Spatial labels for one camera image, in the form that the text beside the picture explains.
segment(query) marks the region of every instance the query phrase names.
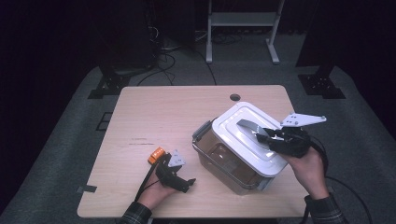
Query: gray carpet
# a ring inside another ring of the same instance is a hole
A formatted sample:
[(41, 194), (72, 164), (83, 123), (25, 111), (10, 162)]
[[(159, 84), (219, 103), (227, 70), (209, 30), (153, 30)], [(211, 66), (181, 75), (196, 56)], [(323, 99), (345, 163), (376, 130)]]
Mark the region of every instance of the gray carpet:
[[(396, 142), (375, 113), (362, 99), (353, 80), (334, 68), (331, 79), (346, 99), (307, 96), (297, 75), (312, 74), (316, 67), (296, 68), (303, 35), (278, 35), (276, 50), (281, 64), (272, 65), (263, 44), (263, 35), (243, 35), (231, 45), (215, 45), (210, 69), (203, 60), (205, 44), (196, 51), (170, 52), (176, 59), (167, 73), (158, 73), (140, 83), (153, 85), (282, 85), (297, 113), (325, 115), (325, 123), (306, 127), (326, 147), (328, 175), (354, 189), (371, 213), (373, 223), (396, 223), (392, 206), (396, 203)], [(166, 47), (177, 43), (166, 42)], [(173, 58), (162, 55), (166, 68)], [(137, 85), (146, 74), (134, 76)], [(102, 74), (93, 68), (82, 81), (64, 111), (47, 144), (36, 160), (19, 192), (0, 217), (0, 223), (114, 223), (114, 219), (81, 218), (77, 208), (79, 186), (86, 184), (105, 132), (96, 126), (105, 112), (111, 112), (118, 96), (88, 99)], [(350, 223), (369, 223), (360, 201), (343, 185), (329, 180), (336, 200)], [(299, 218), (282, 218), (279, 223), (299, 223)]]

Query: white bracket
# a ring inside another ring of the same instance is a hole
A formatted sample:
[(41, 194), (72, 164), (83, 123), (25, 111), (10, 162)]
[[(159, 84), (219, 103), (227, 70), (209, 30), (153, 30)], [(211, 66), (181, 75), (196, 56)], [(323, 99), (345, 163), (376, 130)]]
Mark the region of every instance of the white bracket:
[(177, 149), (172, 153), (171, 160), (168, 163), (169, 167), (184, 165), (186, 162), (183, 160), (180, 154), (178, 154)]
[(282, 127), (303, 127), (310, 124), (321, 123), (326, 121), (326, 117), (321, 116), (310, 116), (303, 114), (292, 113), (289, 114), (282, 122), (280, 126)]

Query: hand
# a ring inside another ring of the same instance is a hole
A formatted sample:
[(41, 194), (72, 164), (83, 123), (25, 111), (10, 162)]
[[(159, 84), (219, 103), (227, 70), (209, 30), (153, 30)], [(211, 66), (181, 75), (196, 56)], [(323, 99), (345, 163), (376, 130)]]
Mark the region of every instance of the hand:
[(323, 162), (316, 150), (312, 147), (309, 148), (308, 152), (300, 159), (280, 153), (279, 155), (290, 164), (297, 180), (308, 191), (312, 199), (317, 200), (329, 197), (329, 191), (327, 191), (325, 183)]
[(163, 186), (155, 175), (155, 171), (149, 177), (145, 188), (146, 189), (142, 192), (137, 201), (145, 205), (151, 211), (169, 195), (177, 192), (175, 189)]

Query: bolt hole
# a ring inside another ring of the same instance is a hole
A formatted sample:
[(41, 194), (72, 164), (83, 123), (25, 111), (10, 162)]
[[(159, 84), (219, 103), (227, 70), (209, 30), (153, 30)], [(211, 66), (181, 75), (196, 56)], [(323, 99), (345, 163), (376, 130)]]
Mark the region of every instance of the bolt hole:
[(231, 99), (232, 101), (239, 101), (239, 100), (241, 99), (241, 96), (238, 95), (238, 94), (231, 94), (231, 95), (230, 95), (230, 99)]

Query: transparent container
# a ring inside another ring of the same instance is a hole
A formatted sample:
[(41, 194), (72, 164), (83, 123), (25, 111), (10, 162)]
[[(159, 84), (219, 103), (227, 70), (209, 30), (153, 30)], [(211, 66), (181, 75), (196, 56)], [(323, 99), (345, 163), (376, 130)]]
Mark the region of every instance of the transparent container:
[(264, 190), (274, 179), (259, 175), (223, 144), (213, 133), (212, 121), (193, 134), (192, 146), (198, 152), (200, 163), (238, 195), (253, 189)]

